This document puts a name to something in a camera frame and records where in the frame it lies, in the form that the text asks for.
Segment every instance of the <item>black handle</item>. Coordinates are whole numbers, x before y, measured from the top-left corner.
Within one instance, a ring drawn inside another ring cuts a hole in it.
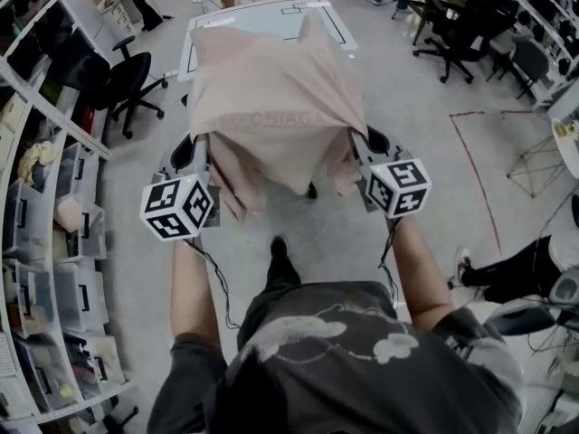
[[[79,159],[79,172],[74,177],[74,180],[80,180],[82,178],[83,171],[84,171],[84,159]]]
[[[87,239],[90,237],[90,216],[88,212],[83,212],[82,217],[84,218],[84,228],[82,230],[82,238]]]
[[[41,388],[43,390],[43,392],[46,395],[51,395],[52,394],[52,389],[51,386],[48,383],[48,378],[46,377],[46,373],[44,372],[44,369],[42,368],[42,366],[35,366],[34,367],[36,369],[36,371],[40,374],[40,379],[43,381],[43,388]]]
[[[28,294],[28,287],[26,285],[20,285],[20,290],[22,291],[23,294],[23,299],[24,299],[24,316],[32,316],[31,310],[30,310],[30,295]]]
[[[94,359],[99,364],[100,380],[101,381],[108,381],[109,378],[107,377],[107,371],[105,370],[105,363],[102,361],[102,358],[101,357],[94,357]]]
[[[20,210],[20,221],[18,222],[18,228],[24,228],[26,226],[26,208],[28,207],[28,201],[21,199],[22,209]]]
[[[90,312],[89,295],[87,294],[87,286],[79,285],[82,292],[82,312]]]

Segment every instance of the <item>office chair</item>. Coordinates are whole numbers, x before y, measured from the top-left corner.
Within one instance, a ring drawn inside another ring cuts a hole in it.
[[[505,67],[498,79],[501,80],[507,71],[511,71],[523,85],[523,89],[517,97],[517,99],[520,99],[531,90],[535,82],[545,77],[549,72],[549,59],[536,42],[530,40],[521,41],[517,42],[516,46],[517,48],[510,63]],[[513,64],[516,64],[525,73],[527,79],[524,79],[516,69],[513,69]]]
[[[113,51],[120,49],[125,59],[110,68],[109,63],[87,44],[81,32],[75,31],[61,45],[46,74],[53,82],[79,90],[92,108],[115,108],[110,114],[113,120],[119,120],[119,113],[126,109],[122,132],[126,139],[133,137],[128,125],[137,106],[155,110],[160,119],[165,116],[161,108],[144,101],[143,97],[159,84],[164,89],[168,86],[165,78],[161,78],[142,89],[151,66],[151,53],[130,56],[127,45],[134,40],[135,36],[131,35],[113,47]]]
[[[462,64],[463,61],[478,61],[489,51],[490,40],[512,27],[516,20],[518,5],[511,0],[467,0],[458,19],[452,21],[444,18],[434,24],[432,30],[438,33],[442,42],[427,38],[426,43],[434,44],[435,50],[415,50],[414,56],[421,53],[441,56],[445,60],[445,74],[441,82],[445,83],[451,73],[451,64],[455,64],[465,73],[465,81],[472,83],[474,77]],[[478,37],[482,37],[480,47],[470,48]]]

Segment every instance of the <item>whiteboard table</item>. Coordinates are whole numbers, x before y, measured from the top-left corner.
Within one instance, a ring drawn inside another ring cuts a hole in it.
[[[304,15],[309,11],[319,12],[328,32],[344,50],[358,48],[356,41],[328,0],[265,0],[203,14],[189,21],[177,79],[180,82],[191,80],[197,71],[197,56],[190,36],[192,30],[226,25],[251,33],[278,35],[289,42],[295,42],[298,40]]]

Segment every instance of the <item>forearm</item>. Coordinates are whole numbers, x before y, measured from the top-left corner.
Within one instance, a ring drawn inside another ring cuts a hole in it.
[[[220,346],[205,259],[184,241],[177,241],[173,248],[171,329],[174,336],[196,333]]]
[[[412,216],[404,217],[398,223],[393,247],[413,323],[419,328],[431,330],[454,307],[446,278]]]

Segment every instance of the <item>concrete floor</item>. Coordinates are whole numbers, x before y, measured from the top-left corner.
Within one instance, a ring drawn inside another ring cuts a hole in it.
[[[131,50],[151,52],[151,73],[158,77],[178,67],[187,23],[201,14],[202,8],[191,0],[156,2],[161,13],[176,19],[152,33],[143,33]],[[457,71],[442,85],[440,60],[412,56],[415,16],[399,16],[392,21],[392,5],[375,7],[365,0],[330,2],[359,45],[355,55],[365,75],[367,123],[401,138],[423,160],[431,176],[432,193],[418,220],[444,272],[452,274],[454,252],[460,244],[470,246],[476,266],[513,254],[533,240],[575,182],[565,173],[533,200],[506,178],[517,153],[549,131],[548,123],[535,114],[501,113],[530,109],[528,99],[515,100],[513,80],[506,76],[502,81],[486,83],[489,61],[485,60],[470,65],[476,76],[472,85],[467,85]],[[206,6],[216,9],[211,3]],[[109,258],[104,265],[107,303],[121,358],[138,385],[124,399],[140,408],[127,432],[144,432],[151,405],[171,364],[171,244],[159,242],[148,231],[138,218],[138,207],[142,188],[150,183],[162,153],[187,129],[185,109],[178,101],[189,88],[172,80],[168,90],[152,92],[147,100],[165,109],[166,117],[159,121],[154,112],[140,109],[133,119],[135,136],[131,141],[120,134],[122,118],[108,133],[113,158],[102,173],[102,200],[111,230]],[[484,114],[451,117],[468,111]],[[465,147],[478,170],[489,208]],[[319,199],[314,204],[286,189],[272,187],[267,211],[260,219],[249,219],[242,227],[224,221],[220,229],[204,231],[204,246],[229,283],[234,321],[241,323],[251,299],[265,283],[268,246],[274,233],[287,236],[291,257],[304,281],[385,281],[376,268],[386,236],[380,216],[366,214],[359,196],[336,196],[323,175],[316,185]],[[570,223],[566,205],[548,231]],[[349,255],[338,255],[343,252]],[[393,259],[389,265],[397,280]],[[235,332],[224,326],[223,295],[216,278],[212,277],[212,282],[223,351],[230,360],[236,353]],[[457,305],[472,298],[470,290],[455,291]],[[495,308],[487,303],[469,307],[481,320]],[[407,316],[403,307],[400,313]],[[537,334],[530,339],[539,346],[545,338]],[[534,432],[555,395],[536,387],[546,383],[546,368],[553,353],[532,356],[526,336],[508,341],[530,382],[520,432]]]

